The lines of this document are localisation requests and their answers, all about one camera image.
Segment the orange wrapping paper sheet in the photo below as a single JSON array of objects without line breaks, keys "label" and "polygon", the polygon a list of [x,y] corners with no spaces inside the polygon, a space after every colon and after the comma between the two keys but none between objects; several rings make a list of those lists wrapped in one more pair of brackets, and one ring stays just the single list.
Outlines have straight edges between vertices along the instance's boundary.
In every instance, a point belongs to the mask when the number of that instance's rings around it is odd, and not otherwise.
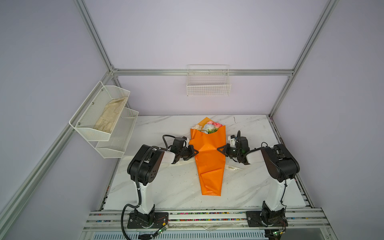
[{"label": "orange wrapping paper sheet", "polygon": [[[203,119],[197,125],[204,127],[209,118]],[[191,140],[189,145],[193,145],[199,153],[195,156],[198,176],[201,185],[202,195],[220,196],[226,157],[217,151],[217,148],[226,145],[226,127],[220,127],[215,133],[205,134],[191,128]]]}]

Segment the white fake rose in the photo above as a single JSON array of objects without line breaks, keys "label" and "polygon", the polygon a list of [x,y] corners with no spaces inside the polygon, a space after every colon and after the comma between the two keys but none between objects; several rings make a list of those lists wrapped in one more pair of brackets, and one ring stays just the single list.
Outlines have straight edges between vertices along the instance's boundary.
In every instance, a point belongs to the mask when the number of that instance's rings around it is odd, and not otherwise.
[{"label": "white fake rose", "polygon": [[202,132],[205,133],[205,134],[212,134],[212,133],[215,133],[219,128],[217,128],[217,126],[213,125],[213,124],[206,124],[203,128],[202,128]]}]

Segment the cream fake rose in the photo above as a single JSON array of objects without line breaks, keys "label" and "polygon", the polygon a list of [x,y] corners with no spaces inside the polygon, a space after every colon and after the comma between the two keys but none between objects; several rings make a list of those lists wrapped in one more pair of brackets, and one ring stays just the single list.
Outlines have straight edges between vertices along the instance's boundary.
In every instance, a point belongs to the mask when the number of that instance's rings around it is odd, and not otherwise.
[{"label": "cream fake rose", "polygon": [[193,130],[198,130],[198,131],[201,131],[202,128],[203,127],[201,125],[195,125],[194,127],[192,127]]}]

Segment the pink fake rose spray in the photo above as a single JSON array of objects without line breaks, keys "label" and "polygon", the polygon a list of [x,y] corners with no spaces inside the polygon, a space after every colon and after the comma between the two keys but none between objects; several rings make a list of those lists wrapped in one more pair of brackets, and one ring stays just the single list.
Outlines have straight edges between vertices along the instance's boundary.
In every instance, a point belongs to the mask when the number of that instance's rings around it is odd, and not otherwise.
[{"label": "pink fake rose spray", "polygon": [[216,122],[214,122],[214,121],[209,121],[207,124],[208,124],[208,125],[213,125],[214,128],[216,128],[216,129],[218,129],[218,128],[220,128],[220,127],[223,126],[222,124],[220,124],[220,123],[216,123]]}]

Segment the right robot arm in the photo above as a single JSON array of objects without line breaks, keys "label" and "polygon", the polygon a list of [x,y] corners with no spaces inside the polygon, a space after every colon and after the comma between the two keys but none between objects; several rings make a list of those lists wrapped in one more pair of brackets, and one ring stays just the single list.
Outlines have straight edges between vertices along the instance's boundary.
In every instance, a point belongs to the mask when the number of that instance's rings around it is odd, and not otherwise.
[{"label": "right robot arm", "polygon": [[217,148],[217,151],[234,160],[237,163],[250,165],[252,154],[261,152],[267,171],[274,180],[268,192],[266,200],[263,201],[259,216],[259,224],[272,227],[278,224],[285,226],[286,209],[285,197],[290,183],[300,171],[300,165],[284,144],[272,147],[267,143],[261,143],[259,148],[250,149],[246,137],[232,135],[229,143]]}]

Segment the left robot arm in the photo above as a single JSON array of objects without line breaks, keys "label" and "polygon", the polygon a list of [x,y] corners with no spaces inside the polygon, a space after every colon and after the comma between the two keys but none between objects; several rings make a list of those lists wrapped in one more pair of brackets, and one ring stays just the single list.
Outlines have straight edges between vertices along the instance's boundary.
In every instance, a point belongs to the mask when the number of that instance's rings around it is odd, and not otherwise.
[{"label": "left robot arm", "polygon": [[134,209],[134,216],[142,221],[151,221],[155,215],[151,184],[158,174],[161,163],[172,165],[180,159],[188,161],[199,151],[189,144],[186,137],[163,135],[165,147],[142,145],[127,167],[127,173],[136,185],[138,203],[127,206]]}]

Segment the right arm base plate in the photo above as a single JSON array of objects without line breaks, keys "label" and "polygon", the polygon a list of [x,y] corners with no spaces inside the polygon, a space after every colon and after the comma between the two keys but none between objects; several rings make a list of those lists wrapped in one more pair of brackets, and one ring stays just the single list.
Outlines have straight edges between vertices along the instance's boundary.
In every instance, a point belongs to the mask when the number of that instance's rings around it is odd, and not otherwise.
[{"label": "right arm base plate", "polygon": [[287,227],[285,209],[279,211],[247,211],[246,219],[249,227]]}]

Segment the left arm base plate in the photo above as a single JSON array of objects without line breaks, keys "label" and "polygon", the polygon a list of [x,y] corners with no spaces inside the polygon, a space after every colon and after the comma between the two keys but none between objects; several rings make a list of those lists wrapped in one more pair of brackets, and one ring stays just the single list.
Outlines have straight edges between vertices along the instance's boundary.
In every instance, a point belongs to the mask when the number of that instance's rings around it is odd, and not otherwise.
[{"label": "left arm base plate", "polygon": [[151,211],[142,214],[134,210],[129,215],[128,229],[160,229],[169,221],[169,213]]}]

